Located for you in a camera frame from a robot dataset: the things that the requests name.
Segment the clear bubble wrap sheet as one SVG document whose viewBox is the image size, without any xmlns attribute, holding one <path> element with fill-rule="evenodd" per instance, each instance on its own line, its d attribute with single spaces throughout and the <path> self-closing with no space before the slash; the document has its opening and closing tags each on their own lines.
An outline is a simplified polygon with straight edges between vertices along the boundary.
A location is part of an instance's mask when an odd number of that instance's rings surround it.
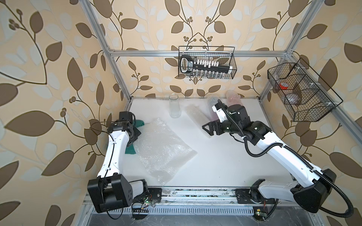
<svg viewBox="0 0 362 226">
<path fill-rule="evenodd" d="M 138 130 L 141 135 L 133 144 L 135 152 L 147 173 L 161 185 L 171 181 L 198 154 L 158 118 Z"/>
</svg>

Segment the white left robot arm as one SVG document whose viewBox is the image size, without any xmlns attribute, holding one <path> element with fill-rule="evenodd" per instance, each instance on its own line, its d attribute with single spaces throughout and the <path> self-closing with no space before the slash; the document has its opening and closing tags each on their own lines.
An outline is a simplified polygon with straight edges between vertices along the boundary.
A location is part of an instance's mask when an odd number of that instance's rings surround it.
<svg viewBox="0 0 362 226">
<path fill-rule="evenodd" d="M 87 190 L 97 213 L 130 207 L 149 193 L 144 179 L 129 182 L 123 175 L 123 161 L 127 147 L 141 135 L 134 125 L 135 115 L 125 111 L 110 123 L 107 152 L 101 170 L 88 182 Z"/>
</svg>

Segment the clear ribbed glass vase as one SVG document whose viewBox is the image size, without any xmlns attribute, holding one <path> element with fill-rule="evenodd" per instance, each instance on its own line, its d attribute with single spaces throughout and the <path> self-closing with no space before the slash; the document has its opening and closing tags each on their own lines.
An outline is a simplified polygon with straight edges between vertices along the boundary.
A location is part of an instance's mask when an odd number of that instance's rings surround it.
<svg viewBox="0 0 362 226">
<path fill-rule="evenodd" d="M 172 118 L 176 119 L 181 116 L 179 96 L 175 93 L 169 96 L 169 108 L 170 108 L 170 116 Z"/>
</svg>

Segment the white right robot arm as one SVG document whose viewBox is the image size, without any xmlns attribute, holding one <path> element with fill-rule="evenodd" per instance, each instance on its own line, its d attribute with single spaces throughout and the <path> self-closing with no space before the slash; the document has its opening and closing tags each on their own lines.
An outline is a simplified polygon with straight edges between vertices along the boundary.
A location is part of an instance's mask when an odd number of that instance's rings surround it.
<svg viewBox="0 0 362 226">
<path fill-rule="evenodd" d="M 287 183 L 258 179 L 247 197 L 255 203 L 263 199 L 296 202 L 304 210 L 316 213 L 333 190 L 336 174 L 322 170 L 286 145 L 270 127 L 261 121 L 252 121 L 246 108 L 240 104 L 227 106 L 217 100 L 212 107 L 218 119 L 202 126 L 210 136 L 237 134 L 243 140 L 247 154 L 253 158 L 271 156 L 293 177 Z"/>
</svg>

